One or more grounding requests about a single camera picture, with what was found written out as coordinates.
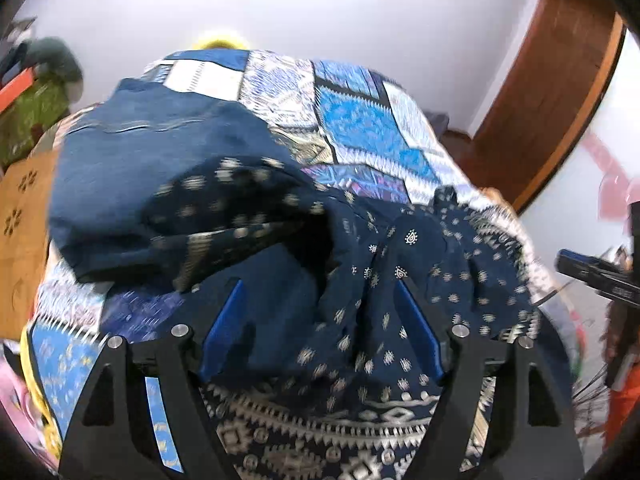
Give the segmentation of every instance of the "silver screw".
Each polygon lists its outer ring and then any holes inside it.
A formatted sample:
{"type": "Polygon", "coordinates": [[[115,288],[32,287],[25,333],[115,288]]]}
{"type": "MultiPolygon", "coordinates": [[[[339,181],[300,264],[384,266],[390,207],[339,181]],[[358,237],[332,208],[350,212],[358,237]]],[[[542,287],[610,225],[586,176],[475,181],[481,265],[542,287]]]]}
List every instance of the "silver screw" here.
{"type": "Polygon", "coordinates": [[[451,331],[456,337],[466,337],[469,335],[469,328],[465,325],[454,325],[451,331]]]}
{"type": "Polygon", "coordinates": [[[526,349],[533,348],[533,339],[523,335],[518,338],[518,344],[526,349]]]}
{"type": "Polygon", "coordinates": [[[188,332],[189,327],[182,323],[171,327],[171,335],[175,335],[176,337],[185,336],[188,332]]]}
{"type": "Polygon", "coordinates": [[[122,338],[119,335],[110,337],[109,340],[107,341],[107,346],[109,348],[117,348],[121,344],[122,344],[122,338]]]}

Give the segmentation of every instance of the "red object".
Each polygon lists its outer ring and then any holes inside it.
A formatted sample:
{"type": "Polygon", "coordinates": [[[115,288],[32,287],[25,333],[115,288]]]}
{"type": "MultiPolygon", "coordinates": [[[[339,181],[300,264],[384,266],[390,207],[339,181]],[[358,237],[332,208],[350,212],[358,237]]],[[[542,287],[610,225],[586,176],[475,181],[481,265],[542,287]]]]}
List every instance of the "red object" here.
{"type": "Polygon", "coordinates": [[[0,89],[0,114],[16,100],[22,92],[29,88],[33,82],[33,68],[28,68],[11,79],[6,86],[2,87],[2,89],[0,89]]]}
{"type": "Polygon", "coordinates": [[[640,399],[640,365],[634,366],[629,371],[624,390],[609,391],[609,417],[604,432],[605,447],[609,446],[618,435],[638,399],[640,399]]]}

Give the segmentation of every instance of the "pile of clothes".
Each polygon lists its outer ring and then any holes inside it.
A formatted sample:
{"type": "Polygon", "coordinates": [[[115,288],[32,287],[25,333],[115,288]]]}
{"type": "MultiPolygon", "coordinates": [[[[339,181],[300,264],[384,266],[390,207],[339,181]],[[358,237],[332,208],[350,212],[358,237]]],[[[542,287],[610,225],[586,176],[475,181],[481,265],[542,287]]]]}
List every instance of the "pile of clothes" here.
{"type": "MultiPolygon", "coordinates": [[[[534,306],[540,269],[506,227],[516,221],[380,74],[181,52],[70,118],[56,144],[52,250],[23,340],[58,453],[108,336],[163,336],[229,280],[245,308],[201,393],[243,479],[401,479],[441,393],[394,307],[403,278],[452,324],[544,336],[570,396],[570,359],[534,306]]],[[[494,385],[461,469],[482,453],[494,385]]],[[[162,460],[180,471],[158,382],[146,386],[162,460]]]]}

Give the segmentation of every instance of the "yellow round object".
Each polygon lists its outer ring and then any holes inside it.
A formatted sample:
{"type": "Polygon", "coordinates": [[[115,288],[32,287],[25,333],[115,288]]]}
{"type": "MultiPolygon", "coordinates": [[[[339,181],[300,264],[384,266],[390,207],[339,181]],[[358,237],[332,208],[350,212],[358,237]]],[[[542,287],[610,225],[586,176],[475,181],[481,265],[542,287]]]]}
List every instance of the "yellow round object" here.
{"type": "Polygon", "coordinates": [[[245,40],[233,34],[211,34],[198,40],[194,45],[194,50],[205,50],[208,48],[236,48],[239,50],[249,50],[249,45],[245,40]]]}

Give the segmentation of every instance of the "white wall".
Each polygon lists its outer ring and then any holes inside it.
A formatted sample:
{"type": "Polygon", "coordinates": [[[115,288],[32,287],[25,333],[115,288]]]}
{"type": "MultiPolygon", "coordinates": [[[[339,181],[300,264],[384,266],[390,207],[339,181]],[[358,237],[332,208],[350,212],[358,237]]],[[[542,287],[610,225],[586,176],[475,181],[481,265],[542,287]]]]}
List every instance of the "white wall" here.
{"type": "MultiPolygon", "coordinates": [[[[522,215],[541,259],[553,268],[558,250],[568,248],[583,254],[602,254],[607,248],[629,244],[625,233],[625,218],[601,219],[600,202],[618,204],[624,211],[625,200],[640,200],[640,188],[633,179],[640,177],[640,48],[627,33],[620,60],[609,89],[588,129],[558,173],[522,215]],[[596,135],[612,156],[606,153],[596,164],[593,150],[588,149],[588,135],[596,135]],[[615,189],[618,182],[627,178],[615,189]]],[[[561,282],[565,276],[558,275],[561,282]]],[[[577,282],[567,288],[567,295],[580,313],[587,336],[587,351],[583,377],[588,380],[604,364],[599,340],[606,326],[607,301],[587,286],[577,282]]],[[[596,409],[595,423],[606,417],[605,405],[596,409]]],[[[594,462],[601,449],[601,441],[592,437],[583,442],[586,464],[594,462]]]]}
{"type": "Polygon", "coordinates": [[[76,54],[86,75],[79,105],[203,32],[235,30],[253,48],[377,69],[466,130],[529,23],[527,1],[26,0],[17,15],[37,15],[38,35],[59,36],[76,54]]]}

